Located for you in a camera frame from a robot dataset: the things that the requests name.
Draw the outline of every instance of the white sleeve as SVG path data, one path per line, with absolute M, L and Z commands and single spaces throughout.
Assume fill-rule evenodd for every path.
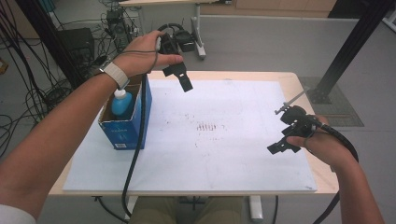
M 35 224 L 35 219 L 29 213 L 15 207 L 0 204 L 1 224 Z

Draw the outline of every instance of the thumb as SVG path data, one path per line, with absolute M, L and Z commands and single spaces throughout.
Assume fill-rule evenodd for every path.
M 183 62 L 183 57 L 177 54 L 159 54 L 157 65 L 168 65 Z
M 298 137 L 298 136 L 289 136 L 289 137 L 286 138 L 286 141 L 289 144 L 292 144 L 292 145 L 297 146 L 297 147 L 303 147 L 304 146 L 304 140 L 305 140 L 304 138 Z

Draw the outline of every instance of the pants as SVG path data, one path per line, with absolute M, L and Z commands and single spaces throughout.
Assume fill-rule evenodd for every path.
M 243 197 L 210 197 L 194 224 L 240 224 Z M 130 224 L 177 224 L 177 197 L 139 197 Z

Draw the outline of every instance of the white paper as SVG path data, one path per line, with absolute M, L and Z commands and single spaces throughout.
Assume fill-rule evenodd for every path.
M 146 146 L 129 190 L 147 192 L 315 191 L 304 152 L 272 155 L 287 126 L 274 111 L 277 82 L 208 80 L 183 92 L 150 80 Z M 78 148 L 65 190 L 122 190 L 134 151 L 112 148 L 97 120 Z

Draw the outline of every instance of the floor mat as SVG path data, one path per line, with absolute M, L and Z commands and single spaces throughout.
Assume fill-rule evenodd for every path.
M 299 79 L 304 87 L 313 90 L 321 77 L 299 77 Z M 337 85 L 332 88 L 329 98 L 332 103 L 328 105 L 311 102 L 316 115 L 325 116 L 333 127 L 364 127 L 358 114 Z

